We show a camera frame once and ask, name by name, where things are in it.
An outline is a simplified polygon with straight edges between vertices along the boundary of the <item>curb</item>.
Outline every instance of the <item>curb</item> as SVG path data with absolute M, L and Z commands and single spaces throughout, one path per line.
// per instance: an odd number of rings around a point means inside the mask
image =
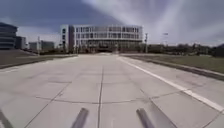
M 62 58 L 50 58 L 50 59 L 46 59 L 46 58 L 38 59 L 37 58 L 36 60 L 27 60 L 25 62 L 21 61 L 21 62 L 7 64 L 7 65 L 0 65 L 0 70 L 1 69 L 6 69 L 6 68 L 12 68 L 12 67 L 19 67 L 19 66 L 23 66 L 23 65 L 53 61 L 53 60 L 57 60 L 57 59 L 67 59 L 67 58 L 70 58 L 70 57 L 73 57 L 73 56 L 66 56 L 66 57 L 62 57 Z
M 187 72 L 195 73 L 198 75 L 202 75 L 202 76 L 206 76 L 206 77 L 224 81 L 224 74 L 218 73 L 218 72 L 213 72 L 213 71 L 204 70 L 204 69 L 198 69 L 198 68 L 179 65 L 179 64 L 168 63 L 168 62 L 159 61 L 159 60 L 145 59 L 145 58 L 143 59 L 141 57 L 132 57 L 132 56 L 124 56 L 124 57 L 129 57 L 132 59 L 137 59 L 137 60 L 141 60 L 141 61 L 145 61 L 145 62 L 151 62 L 154 64 L 159 64 L 159 65 L 163 65 L 163 66 L 167 66 L 167 67 L 171 67 L 171 68 L 176 68 L 176 69 L 180 69 L 183 71 L 187 71 Z

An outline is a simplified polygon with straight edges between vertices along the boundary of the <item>lamp post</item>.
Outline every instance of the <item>lamp post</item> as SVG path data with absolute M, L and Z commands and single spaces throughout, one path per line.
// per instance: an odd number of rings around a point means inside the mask
M 148 33 L 145 34 L 145 53 L 148 53 L 147 42 L 148 42 Z
M 38 36 L 38 39 L 37 39 L 37 54 L 38 56 L 40 55 L 40 50 L 41 50 L 41 44 L 40 44 L 40 37 Z
M 169 35 L 169 33 L 163 33 L 163 35 L 164 35 L 164 45 L 166 45 L 167 44 L 167 37 L 168 37 L 168 35 Z

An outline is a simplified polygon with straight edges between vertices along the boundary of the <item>road marking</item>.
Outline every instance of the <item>road marking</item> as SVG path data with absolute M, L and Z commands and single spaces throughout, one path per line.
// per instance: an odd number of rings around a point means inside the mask
M 200 95 L 192 92 L 191 90 L 188 90 L 187 88 L 184 88 L 184 87 L 182 87 L 182 86 L 180 86 L 178 84 L 175 84 L 175 83 L 173 83 L 173 82 L 171 82 L 171 81 L 169 81 L 169 80 L 167 80 L 167 79 L 165 79 L 165 78 L 163 78 L 161 76 L 158 76 L 158 75 L 156 75 L 156 74 L 154 74 L 152 72 L 149 72 L 149 71 L 147 71 L 147 70 L 145 70 L 145 69 L 143 69 L 143 68 L 141 68 L 141 67 L 139 67 L 137 65 L 134 65 L 134 64 L 132 64 L 130 62 L 127 62 L 126 60 L 124 60 L 122 58 L 119 58 L 119 60 L 124 62 L 124 63 L 126 63 L 126 64 L 128 64 L 128 65 L 130 65 L 130 66 L 132 66 L 132 67 L 134 67 L 134 68 L 136 68 L 136 69 L 139 69 L 139 70 L 141 70 L 141 71 L 143 71 L 143 72 L 145 72 L 145 73 L 147 73 L 147 74 L 149 74 L 149 75 L 151 75 L 151 76 L 153 76 L 153 77 L 155 77 L 155 78 L 157 78 L 157 79 L 159 79 L 159 80 L 161 80 L 161 81 L 163 81 L 163 82 L 165 82 L 165 83 L 167 83 L 167 84 L 169 84 L 169 85 L 171 85 L 173 87 L 175 87 L 176 89 L 178 89 L 180 91 L 183 91 L 187 95 L 189 95 L 191 97 L 194 97 L 195 99 L 197 99 L 197 100 L 207 104 L 208 106 L 210 106 L 210 107 L 212 107 L 212 108 L 214 108 L 214 109 L 216 109 L 219 112 L 222 112 L 224 114 L 224 107 L 222 107 L 221 105 L 219 105 L 219 104 L 217 104 L 215 102 L 212 102 L 211 100 L 209 100 L 209 99 L 207 99 L 207 98 L 205 98 L 203 96 L 200 96 Z

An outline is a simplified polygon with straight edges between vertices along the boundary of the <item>concrete pavement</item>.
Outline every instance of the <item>concrete pavement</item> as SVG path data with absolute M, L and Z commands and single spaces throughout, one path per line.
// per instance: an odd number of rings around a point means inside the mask
M 0 109 L 14 128 L 71 128 L 81 108 L 89 110 L 84 128 L 143 128 L 139 108 L 155 128 L 222 128 L 223 97 L 222 81 L 116 55 L 0 70 Z

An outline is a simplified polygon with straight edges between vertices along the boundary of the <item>building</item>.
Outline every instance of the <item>building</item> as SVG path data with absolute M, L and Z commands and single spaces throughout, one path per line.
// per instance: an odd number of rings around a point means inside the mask
M 17 27 L 0 22 L 0 49 L 14 49 Z
M 21 37 L 21 36 L 16 37 L 15 49 L 26 49 L 25 37 Z
M 43 40 L 41 40 L 39 43 L 29 42 L 29 50 L 33 52 L 38 52 L 39 50 L 41 53 L 49 52 L 51 50 L 54 50 L 54 42 Z
M 142 39 L 141 26 L 61 26 L 61 43 L 66 49 L 74 43 L 73 49 L 78 52 L 136 51 Z

